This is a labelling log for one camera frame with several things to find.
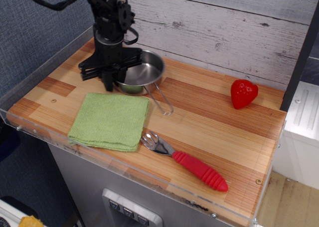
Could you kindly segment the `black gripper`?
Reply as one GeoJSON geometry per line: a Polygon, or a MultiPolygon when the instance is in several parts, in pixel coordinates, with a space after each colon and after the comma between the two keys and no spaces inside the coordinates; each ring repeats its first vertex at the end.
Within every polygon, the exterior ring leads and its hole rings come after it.
{"type": "Polygon", "coordinates": [[[123,47],[122,43],[94,39],[94,53],[79,64],[82,79],[102,78],[109,92],[113,91],[113,80],[124,83],[128,68],[141,64],[142,49],[123,47]]]}

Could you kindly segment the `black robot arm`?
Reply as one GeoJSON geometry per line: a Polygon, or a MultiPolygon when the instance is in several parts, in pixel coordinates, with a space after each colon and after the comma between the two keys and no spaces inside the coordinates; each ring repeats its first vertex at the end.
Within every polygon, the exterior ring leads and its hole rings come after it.
{"type": "Polygon", "coordinates": [[[125,34],[138,33],[131,27],[135,14],[128,0],[87,0],[94,16],[94,53],[79,64],[83,80],[100,78],[107,91],[115,82],[124,82],[130,67],[141,64],[142,50],[133,48],[136,39],[127,41],[125,34]]]}

